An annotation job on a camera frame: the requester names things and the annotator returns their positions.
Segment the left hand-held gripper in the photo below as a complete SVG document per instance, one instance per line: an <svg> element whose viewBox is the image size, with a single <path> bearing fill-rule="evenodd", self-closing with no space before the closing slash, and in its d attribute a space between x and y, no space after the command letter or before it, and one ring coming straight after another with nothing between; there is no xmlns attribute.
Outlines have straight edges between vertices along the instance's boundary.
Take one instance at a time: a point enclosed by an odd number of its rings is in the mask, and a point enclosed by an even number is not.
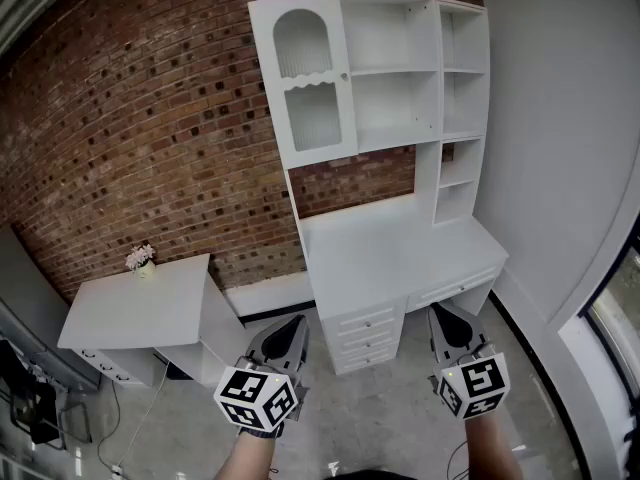
<svg viewBox="0 0 640 480"><path fill-rule="evenodd" d="M308 388L297 372L306 360L309 324L303 315L283 319L258 333L246 356L226 367L214 400L226 419L239 428L277 431L286 419L298 420Z"/></svg>

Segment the white desk with hutch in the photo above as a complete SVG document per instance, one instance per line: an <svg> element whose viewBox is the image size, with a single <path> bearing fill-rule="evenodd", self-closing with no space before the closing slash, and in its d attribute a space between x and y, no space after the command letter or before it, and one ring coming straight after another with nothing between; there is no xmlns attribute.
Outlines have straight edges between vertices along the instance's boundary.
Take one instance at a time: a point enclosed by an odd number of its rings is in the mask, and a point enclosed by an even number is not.
<svg viewBox="0 0 640 480"><path fill-rule="evenodd" d="M357 154L283 170L332 363L398 350L416 296L487 269L450 299L477 313L507 258L474 218L490 86L485 8L453 0L340 0ZM393 307L395 340L341 354L350 315Z"/></svg>

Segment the dark grey panel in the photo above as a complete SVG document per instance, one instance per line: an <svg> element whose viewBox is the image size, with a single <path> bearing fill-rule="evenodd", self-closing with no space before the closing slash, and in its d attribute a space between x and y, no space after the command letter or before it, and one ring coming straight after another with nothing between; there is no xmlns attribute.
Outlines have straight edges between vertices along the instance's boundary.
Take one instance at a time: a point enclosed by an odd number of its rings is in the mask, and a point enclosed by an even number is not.
<svg viewBox="0 0 640 480"><path fill-rule="evenodd" d="M11 226L0 228L0 335L62 386L95 392L101 374L75 352L58 347L69 309Z"/></svg>

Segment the black metal stand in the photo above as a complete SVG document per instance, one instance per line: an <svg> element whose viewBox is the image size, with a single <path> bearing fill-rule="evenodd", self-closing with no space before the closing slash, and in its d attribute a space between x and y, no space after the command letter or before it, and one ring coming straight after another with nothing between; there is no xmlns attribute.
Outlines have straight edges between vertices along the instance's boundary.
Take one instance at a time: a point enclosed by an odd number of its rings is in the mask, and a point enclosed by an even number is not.
<svg viewBox="0 0 640 480"><path fill-rule="evenodd" d="M45 444L55 450L66 450L66 437L84 445L93 442L86 404L71 400L58 408L55 388L47 382L38 381L36 376L23 366L7 340L0 341L0 380L9 388L11 423L28 434L33 444ZM81 411L84 437L72 433L64 426L63 416L74 409Z"/></svg>

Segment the person's right forearm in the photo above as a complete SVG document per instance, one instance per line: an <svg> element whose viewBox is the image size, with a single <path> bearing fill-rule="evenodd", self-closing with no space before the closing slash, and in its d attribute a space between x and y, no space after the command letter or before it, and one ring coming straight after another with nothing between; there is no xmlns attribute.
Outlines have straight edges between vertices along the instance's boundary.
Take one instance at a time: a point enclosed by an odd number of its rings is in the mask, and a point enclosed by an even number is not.
<svg viewBox="0 0 640 480"><path fill-rule="evenodd" d="M514 453L493 413L465 421L468 480L523 480Z"/></svg>

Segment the person's left forearm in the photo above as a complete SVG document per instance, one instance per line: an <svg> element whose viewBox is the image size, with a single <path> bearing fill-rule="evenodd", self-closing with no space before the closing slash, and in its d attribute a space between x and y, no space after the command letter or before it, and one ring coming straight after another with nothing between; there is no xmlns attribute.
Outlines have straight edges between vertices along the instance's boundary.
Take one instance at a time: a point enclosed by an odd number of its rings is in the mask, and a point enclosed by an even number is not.
<svg viewBox="0 0 640 480"><path fill-rule="evenodd" d="M269 480L275 444L274 437L240 433L214 480Z"/></svg>

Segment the white side cabinet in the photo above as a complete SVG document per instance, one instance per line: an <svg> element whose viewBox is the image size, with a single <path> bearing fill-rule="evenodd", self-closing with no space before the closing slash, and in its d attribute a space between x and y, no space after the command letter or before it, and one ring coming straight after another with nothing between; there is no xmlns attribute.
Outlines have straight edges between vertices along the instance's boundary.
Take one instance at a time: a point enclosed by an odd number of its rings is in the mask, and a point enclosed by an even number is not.
<svg viewBox="0 0 640 480"><path fill-rule="evenodd" d="M161 264L81 284L58 346L124 387L154 387L172 364L215 387L250 342L209 274L210 257Z"/></svg>

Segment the black framed window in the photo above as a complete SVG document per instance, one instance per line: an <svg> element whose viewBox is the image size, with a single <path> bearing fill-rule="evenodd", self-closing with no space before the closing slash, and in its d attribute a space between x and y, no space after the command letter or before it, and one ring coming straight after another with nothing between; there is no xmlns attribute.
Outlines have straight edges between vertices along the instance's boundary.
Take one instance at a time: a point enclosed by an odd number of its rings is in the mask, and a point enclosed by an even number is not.
<svg viewBox="0 0 640 480"><path fill-rule="evenodd" d="M600 342L624 396L622 479L640 480L640 246L632 246L581 319Z"/></svg>

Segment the pink flowers in white pot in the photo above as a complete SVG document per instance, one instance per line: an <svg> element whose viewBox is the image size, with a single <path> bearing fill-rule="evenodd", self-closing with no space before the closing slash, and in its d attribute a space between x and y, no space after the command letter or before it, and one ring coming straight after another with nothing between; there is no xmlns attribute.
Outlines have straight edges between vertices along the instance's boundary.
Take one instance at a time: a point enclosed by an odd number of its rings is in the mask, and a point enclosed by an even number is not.
<svg viewBox="0 0 640 480"><path fill-rule="evenodd" d="M150 244L134 246L125 259L125 266L140 278L148 278L155 271L155 249Z"/></svg>

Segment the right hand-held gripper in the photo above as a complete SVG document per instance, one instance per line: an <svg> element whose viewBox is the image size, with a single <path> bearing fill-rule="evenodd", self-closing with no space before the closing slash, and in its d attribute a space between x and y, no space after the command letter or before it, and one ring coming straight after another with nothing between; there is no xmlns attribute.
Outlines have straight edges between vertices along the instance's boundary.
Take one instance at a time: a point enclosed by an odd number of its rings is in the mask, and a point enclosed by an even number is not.
<svg viewBox="0 0 640 480"><path fill-rule="evenodd" d="M480 319L452 302L430 306L428 322L436 366L432 391L458 420L499 408L511 389L505 356L497 353Z"/></svg>

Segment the white cabinet door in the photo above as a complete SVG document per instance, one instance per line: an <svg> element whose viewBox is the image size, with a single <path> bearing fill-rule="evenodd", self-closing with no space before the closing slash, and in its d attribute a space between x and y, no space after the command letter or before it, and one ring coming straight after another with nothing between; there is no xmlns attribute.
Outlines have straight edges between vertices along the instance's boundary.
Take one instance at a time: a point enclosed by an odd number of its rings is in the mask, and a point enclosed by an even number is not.
<svg viewBox="0 0 640 480"><path fill-rule="evenodd" d="M248 8L284 168L356 155L340 0L257 0Z"/></svg>

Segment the white low ledge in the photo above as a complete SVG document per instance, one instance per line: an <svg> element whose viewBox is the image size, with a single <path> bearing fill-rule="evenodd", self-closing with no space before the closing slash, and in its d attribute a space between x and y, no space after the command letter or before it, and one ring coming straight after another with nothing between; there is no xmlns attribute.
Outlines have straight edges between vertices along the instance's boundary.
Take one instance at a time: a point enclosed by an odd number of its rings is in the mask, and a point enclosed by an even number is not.
<svg viewBox="0 0 640 480"><path fill-rule="evenodd" d="M229 288L223 295L243 325L316 307L307 272Z"/></svg>

